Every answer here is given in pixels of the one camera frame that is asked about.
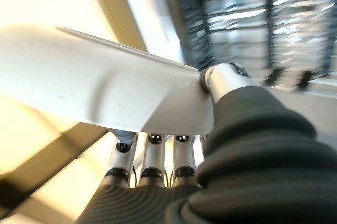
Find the right robot hand black glove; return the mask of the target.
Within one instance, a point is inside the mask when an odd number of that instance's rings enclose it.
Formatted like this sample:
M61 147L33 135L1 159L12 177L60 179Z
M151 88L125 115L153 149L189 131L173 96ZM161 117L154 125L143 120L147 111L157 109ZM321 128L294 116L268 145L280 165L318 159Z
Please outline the right robot hand black glove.
M213 129L197 185L119 185L109 171L78 223L336 223L336 151L246 71L205 69Z

